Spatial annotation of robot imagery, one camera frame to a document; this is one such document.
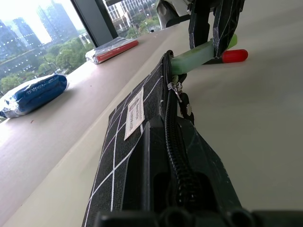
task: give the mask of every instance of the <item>window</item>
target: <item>window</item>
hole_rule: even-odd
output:
[[[70,0],[5,1],[0,8],[0,97],[33,78],[73,72],[93,48]]]
[[[161,28],[156,0],[122,0],[108,6],[107,10],[119,36],[137,38],[151,30],[159,31]]]

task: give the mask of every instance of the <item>red marker cap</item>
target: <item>red marker cap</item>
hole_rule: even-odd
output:
[[[245,61],[248,57],[248,52],[244,49],[225,51],[222,55],[223,63],[233,63]]]

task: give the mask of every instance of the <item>black plastic mount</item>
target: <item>black plastic mount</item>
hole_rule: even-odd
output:
[[[303,212],[244,210],[225,168],[189,120],[178,118],[188,160],[203,185],[203,210],[169,205],[162,119],[147,122],[127,167],[122,211],[100,211],[94,227],[301,227]]]
[[[194,125],[178,117],[188,161],[203,186],[203,207],[209,212],[225,213],[241,208],[226,170]],[[171,206],[170,170],[162,119],[147,122],[127,166],[122,210],[154,211]]]
[[[189,46],[191,49],[207,42],[209,34],[209,11],[214,11],[213,43],[214,57],[220,58],[227,49],[238,25],[244,0],[192,0],[189,23]]]

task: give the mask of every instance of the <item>sky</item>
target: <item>sky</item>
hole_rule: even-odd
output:
[[[50,0],[0,0],[0,20],[5,23],[6,21],[23,17],[39,40],[42,43],[48,43],[51,41],[51,38],[40,21],[36,9],[38,5],[44,8],[50,2]],[[70,0],[54,0],[54,2],[63,5],[76,29],[84,28]]]

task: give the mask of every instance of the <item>blue cloth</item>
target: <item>blue cloth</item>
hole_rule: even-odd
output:
[[[25,115],[58,97],[67,85],[66,77],[60,74],[25,82],[0,99],[0,116],[13,118]]]

